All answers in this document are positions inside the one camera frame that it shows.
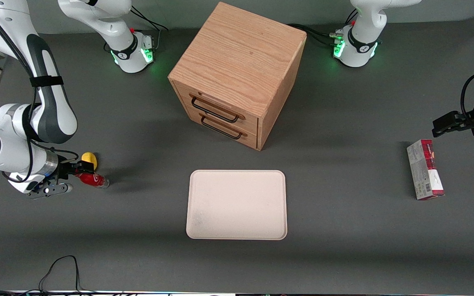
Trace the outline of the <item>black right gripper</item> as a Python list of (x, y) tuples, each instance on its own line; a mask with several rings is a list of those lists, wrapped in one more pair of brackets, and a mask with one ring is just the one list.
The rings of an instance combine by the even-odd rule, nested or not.
[(71, 178), (79, 178), (80, 172), (94, 172), (95, 166), (91, 162), (78, 161), (59, 163), (56, 169), (56, 184), (61, 184), (63, 180), (70, 180)]

